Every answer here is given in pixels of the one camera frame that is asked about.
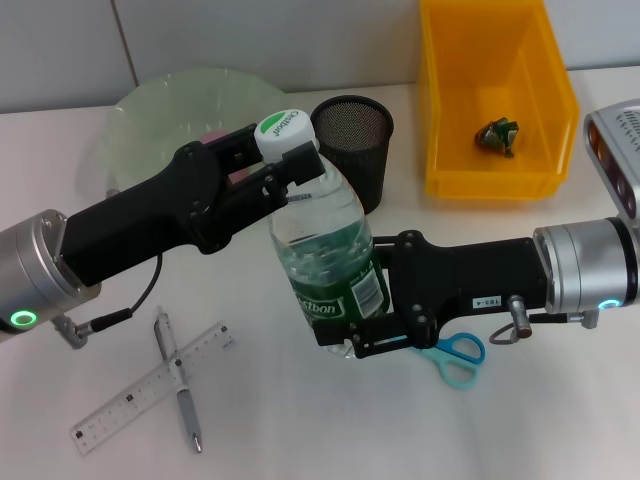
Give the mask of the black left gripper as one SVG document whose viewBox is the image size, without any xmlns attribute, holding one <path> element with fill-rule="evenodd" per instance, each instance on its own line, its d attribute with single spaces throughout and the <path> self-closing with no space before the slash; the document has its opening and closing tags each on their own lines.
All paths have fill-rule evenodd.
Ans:
<svg viewBox="0 0 640 480">
<path fill-rule="evenodd" d="M 207 250 L 199 231 L 231 175 L 263 162 L 255 123 L 208 143 L 179 148 L 167 167 L 67 219 L 60 253 L 86 286 L 94 286 L 181 245 Z"/>
</svg>

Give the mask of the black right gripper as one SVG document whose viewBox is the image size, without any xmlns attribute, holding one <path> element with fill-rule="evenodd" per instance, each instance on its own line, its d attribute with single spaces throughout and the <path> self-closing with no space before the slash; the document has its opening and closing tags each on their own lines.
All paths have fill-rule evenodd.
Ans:
<svg viewBox="0 0 640 480">
<path fill-rule="evenodd" d="M 316 321 L 320 346 L 350 341 L 358 359 L 431 348 L 449 321 L 506 312 L 512 296 L 529 309 L 545 306 L 547 277 L 530 237 L 441 247 L 407 230 L 374 236 L 373 246 L 388 271 L 393 312 L 358 321 Z"/>
</svg>

